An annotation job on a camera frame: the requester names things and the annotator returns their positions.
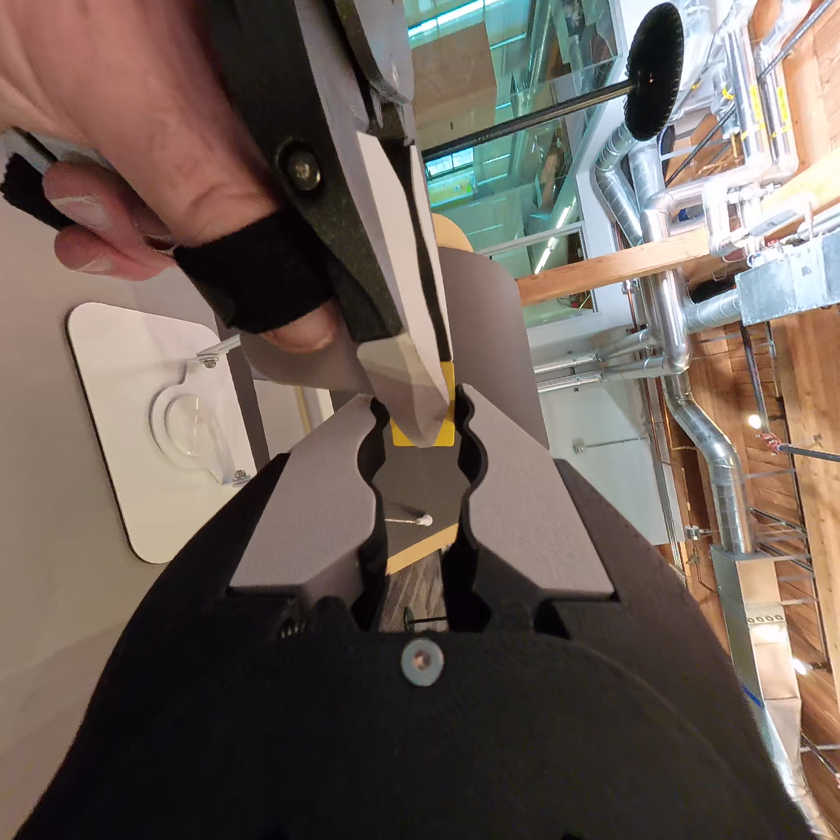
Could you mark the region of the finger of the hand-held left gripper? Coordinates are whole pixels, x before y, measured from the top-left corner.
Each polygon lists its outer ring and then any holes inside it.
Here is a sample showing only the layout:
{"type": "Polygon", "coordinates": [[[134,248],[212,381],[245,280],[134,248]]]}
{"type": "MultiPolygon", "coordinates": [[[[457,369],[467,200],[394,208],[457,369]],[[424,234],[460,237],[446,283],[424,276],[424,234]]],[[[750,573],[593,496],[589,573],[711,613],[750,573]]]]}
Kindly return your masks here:
{"type": "Polygon", "coordinates": [[[357,132],[373,201],[374,252],[400,326],[360,343],[374,395],[416,447],[431,447],[448,410],[443,361],[452,360],[448,311],[424,163],[411,143],[393,163],[382,142],[357,132]]]}
{"type": "Polygon", "coordinates": [[[252,368],[269,381],[331,392],[374,393],[357,357],[358,345],[344,322],[329,346],[312,353],[289,353],[261,335],[246,332],[240,335],[240,345],[252,368]]]}

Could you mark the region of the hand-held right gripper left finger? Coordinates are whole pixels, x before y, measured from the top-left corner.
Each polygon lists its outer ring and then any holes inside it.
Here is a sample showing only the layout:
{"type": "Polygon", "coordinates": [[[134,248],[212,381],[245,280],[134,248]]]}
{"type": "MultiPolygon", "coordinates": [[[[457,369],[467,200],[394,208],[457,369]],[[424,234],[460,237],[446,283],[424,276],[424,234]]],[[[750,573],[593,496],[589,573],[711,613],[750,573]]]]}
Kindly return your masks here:
{"type": "Polygon", "coordinates": [[[355,600],[360,549],[375,527],[375,493],[363,478],[364,441],[379,431],[374,402],[357,395],[291,450],[230,587],[301,600],[355,600]]]}

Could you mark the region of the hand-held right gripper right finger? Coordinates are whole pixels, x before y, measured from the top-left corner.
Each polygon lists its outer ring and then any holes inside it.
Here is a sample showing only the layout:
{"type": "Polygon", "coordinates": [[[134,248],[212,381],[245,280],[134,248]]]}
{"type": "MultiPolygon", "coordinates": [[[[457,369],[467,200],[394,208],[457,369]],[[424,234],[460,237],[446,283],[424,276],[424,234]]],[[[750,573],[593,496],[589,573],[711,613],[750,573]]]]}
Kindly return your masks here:
{"type": "Polygon", "coordinates": [[[447,602],[609,602],[615,587],[550,451],[474,387],[456,390],[467,478],[447,602]]]}

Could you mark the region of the yellow toy cube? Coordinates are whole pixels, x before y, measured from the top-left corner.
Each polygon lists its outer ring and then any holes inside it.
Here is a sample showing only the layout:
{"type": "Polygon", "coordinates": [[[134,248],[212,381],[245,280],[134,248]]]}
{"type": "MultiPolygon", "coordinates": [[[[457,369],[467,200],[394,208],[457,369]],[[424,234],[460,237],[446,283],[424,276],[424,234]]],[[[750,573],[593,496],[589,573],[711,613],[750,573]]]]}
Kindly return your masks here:
{"type": "MultiPolygon", "coordinates": [[[[442,423],[441,428],[438,431],[434,443],[432,444],[432,448],[449,448],[455,445],[455,367],[452,361],[443,361],[441,365],[442,372],[444,374],[444,380],[448,388],[449,403],[445,419],[442,423]]],[[[399,428],[399,426],[397,426],[397,424],[394,421],[391,421],[390,429],[392,433],[392,442],[395,447],[415,447],[415,444],[413,444],[411,440],[404,435],[403,431],[399,428]]]]}

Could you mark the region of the person's left hand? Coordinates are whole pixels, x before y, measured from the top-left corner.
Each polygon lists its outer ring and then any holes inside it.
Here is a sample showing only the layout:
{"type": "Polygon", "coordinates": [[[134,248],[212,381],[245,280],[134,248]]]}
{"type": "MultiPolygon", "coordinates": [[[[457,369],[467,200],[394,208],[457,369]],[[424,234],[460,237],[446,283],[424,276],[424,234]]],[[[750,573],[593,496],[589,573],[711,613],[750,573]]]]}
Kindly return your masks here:
{"type": "Polygon", "coordinates": [[[72,225],[69,270],[144,281],[176,246],[278,209],[266,163],[228,102],[200,2],[2,2],[2,128],[99,152],[57,163],[48,202],[72,225]]]}

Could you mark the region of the wooden beam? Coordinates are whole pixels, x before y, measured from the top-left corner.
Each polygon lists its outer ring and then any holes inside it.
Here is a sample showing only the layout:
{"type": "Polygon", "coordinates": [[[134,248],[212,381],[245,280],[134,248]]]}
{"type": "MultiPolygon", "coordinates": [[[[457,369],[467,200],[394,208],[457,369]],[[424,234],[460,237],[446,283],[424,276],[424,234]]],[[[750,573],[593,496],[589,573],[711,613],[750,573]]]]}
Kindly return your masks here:
{"type": "MultiPolygon", "coordinates": [[[[776,224],[770,230],[774,233],[803,218],[799,202],[817,213],[836,204],[838,197],[839,149],[834,149],[764,197],[761,214],[776,224]]],[[[692,277],[699,277],[724,264],[724,258],[710,252],[708,233],[699,227],[661,242],[545,270],[521,278],[517,284],[521,306],[526,308],[680,267],[688,268],[692,277]]]]}

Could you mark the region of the black disc on pole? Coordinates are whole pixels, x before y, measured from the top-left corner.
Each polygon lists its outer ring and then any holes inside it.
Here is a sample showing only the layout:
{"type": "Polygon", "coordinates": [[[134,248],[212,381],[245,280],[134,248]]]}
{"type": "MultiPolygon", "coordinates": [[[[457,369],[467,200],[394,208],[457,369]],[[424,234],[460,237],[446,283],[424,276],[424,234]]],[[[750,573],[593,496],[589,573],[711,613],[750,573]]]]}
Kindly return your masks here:
{"type": "Polygon", "coordinates": [[[673,3],[661,3],[646,13],[637,28],[627,56],[625,81],[441,143],[426,149],[423,160],[435,161],[618,98],[625,98],[624,122],[632,138],[651,140],[665,128],[676,105],[684,54],[685,34],[679,10],[673,3]]]}

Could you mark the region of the silver ventilation duct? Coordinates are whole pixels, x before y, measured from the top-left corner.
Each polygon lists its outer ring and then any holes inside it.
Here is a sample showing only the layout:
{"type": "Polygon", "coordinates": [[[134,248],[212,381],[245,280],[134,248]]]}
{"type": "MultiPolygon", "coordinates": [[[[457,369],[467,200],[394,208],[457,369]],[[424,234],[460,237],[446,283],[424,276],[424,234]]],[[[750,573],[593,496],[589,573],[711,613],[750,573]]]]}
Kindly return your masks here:
{"type": "MultiPolygon", "coordinates": [[[[758,139],[747,142],[746,175],[730,178],[725,172],[672,191],[665,186],[658,135],[681,103],[684,67],[677,69],[675,81],[666,82],[664,93],[654,93],[654,105],[665,108],[664,117],[632,118],[637,106],[628,101],[624,120],[605,141],[592,173],[631,245],[674,245],[673,211],[701,201],[710,250],[717,254],[725,246],[728,193],[735,187],[762,185],[772,159],[760,95],[752,94],[758,78],[746,24],[754,6],[755,2],[732,2],[715,33],[703,17],[696,24],[697,14],[683,14],[680,9],[674,13],[674,24],[665,22],[664,9],[650,9],[640,23],[627,57],[628,81],[642,79],[638,61],[644,35],[651,35],[653,47],[663,47],[666,53],[672,50],[666,46],[666,36],[673,33],[680,43],[687,39],[689,47],[707,45],[709,56],[720,49],[734,85],[736,110],[748,129],[758,131],[758,139]]],[[[631,277],[640,280],[647,327],[604,348],[597,356],[598,372],[604,381],[660,379],[668,411],[706,462],[718,538],[710,556],[733,664],[785,788],[791,797],[803,797],[807,785],[800,755],[802,699],[775,569],[780,558],[755,550],[738,451],[699,406],[688,376],[691,335],[738,317],[737,293],[698,307],[689,303],[677,268],[635,269],[631,277]]]]}

